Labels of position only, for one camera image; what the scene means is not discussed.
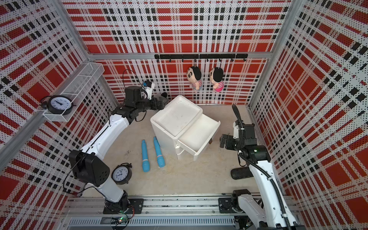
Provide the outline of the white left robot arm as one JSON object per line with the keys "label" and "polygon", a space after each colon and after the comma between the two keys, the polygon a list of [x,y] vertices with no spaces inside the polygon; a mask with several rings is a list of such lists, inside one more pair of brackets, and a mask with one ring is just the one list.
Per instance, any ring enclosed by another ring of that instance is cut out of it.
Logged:
{"label": "white left robot arm", "polygon": [[124,102],[112,111],[108,122],[89,143],[69,154],[69,173],[102,194],[105,207],[113,213],[125,213],[133,208],[127,192],[119,187],[130,180],[132,165],[123,163],[111,171],[104,158],[117,137],[137,120],[140,113],[163,110],[168,104],[168,94],[153,95],[153,89],[154,84],[149,80],[141,86],[125,87]]}

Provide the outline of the blue toy microphone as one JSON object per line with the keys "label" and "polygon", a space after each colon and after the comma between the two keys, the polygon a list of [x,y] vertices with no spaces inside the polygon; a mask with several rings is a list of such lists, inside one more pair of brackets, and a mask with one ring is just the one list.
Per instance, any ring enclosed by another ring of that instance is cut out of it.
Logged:
{"label": "blue toy microphone", "polygon": [[150,163],[148,158],[147,144],[145,140],[142,140],[141,142],[141,150],[142,150],[142,169],[143,172],[147,173],[150,171]]}
{"label": "blue toy microphone", "polygon": [[155,152],[156,152],[156,156],[157,156],[158,167],[163,168],[165,166],[165,160],[164,160],[164,157],[162,155],[160,144],[159,144],[156,137],[153,138],[153,141],[154,141],[154,147],[155,147]]}

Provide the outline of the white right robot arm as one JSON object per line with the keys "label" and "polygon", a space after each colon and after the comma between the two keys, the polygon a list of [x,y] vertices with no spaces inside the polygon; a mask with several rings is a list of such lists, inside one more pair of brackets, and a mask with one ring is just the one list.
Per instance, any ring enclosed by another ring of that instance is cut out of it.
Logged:
{"label": "white right robot arm", "polygon": [[304,230],[292,214],[277,183],[268,150],[258,145],[254,125],[243,122],[239,109],[232,106],[236,116],[233,135],[223,134],[220,147],[237,153],[238,161],[245,165],[231,170],[234,180],[253,177],[259,189],[261,201],[256,201],[246,189],[234,191],[227,210],[243,212],[257,230]]}

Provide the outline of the white plastic drawer cabinet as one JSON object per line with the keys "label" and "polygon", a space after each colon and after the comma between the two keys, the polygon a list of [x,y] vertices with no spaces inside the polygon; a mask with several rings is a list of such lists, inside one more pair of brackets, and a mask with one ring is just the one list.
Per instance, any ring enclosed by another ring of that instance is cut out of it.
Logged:
{"label": "white plastic drawer cabinet", "polygon": [[203,114],[203,109],[182,95],[175,97],[163,110],[157,112],[150,121],[155,137],[165,153],[179,156],[184,151],[197,160],[198,153],[180,138]]}

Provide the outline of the white top drawer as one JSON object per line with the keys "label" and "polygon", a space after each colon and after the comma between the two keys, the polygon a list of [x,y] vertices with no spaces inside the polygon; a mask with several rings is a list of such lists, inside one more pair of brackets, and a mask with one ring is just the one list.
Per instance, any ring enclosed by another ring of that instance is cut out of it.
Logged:
{"label": "white top drawer", "polygon": [[179,147],[193,156],[197,161],[198,156],[207,148],[221,122],[202,114],[198,120],[178,139]]}

